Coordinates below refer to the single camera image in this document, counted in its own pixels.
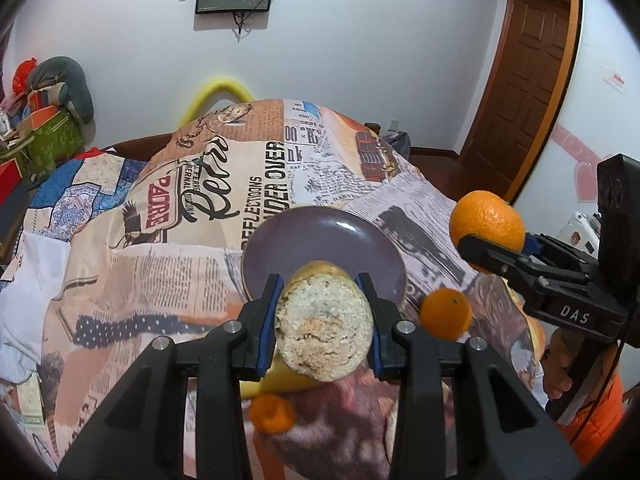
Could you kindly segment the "person's hand on handle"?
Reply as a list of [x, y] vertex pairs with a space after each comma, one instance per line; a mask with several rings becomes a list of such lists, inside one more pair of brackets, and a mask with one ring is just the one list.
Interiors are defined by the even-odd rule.
[[572, 361], [573, 357], [565, 344], [563, 331], [557, 328], [551, 336], [547, 349], [544, 350], [541, 361], [544, 369], [542, 384], [550, 400], [561, 399], [563, 394], [572, 388], [573, 382], [567, 373]]

